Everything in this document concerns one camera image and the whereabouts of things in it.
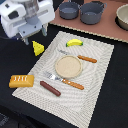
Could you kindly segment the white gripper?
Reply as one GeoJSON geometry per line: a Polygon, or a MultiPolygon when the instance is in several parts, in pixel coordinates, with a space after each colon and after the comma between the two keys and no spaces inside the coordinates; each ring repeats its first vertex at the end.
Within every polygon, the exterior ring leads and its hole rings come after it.
{"type": "Polygon", "coordinates": [[[55,18],[52,0],[5,0],[0,5],[2,27],[9,38],[17,34],[29,45],[28,37],[42,31],[55,18]]]}

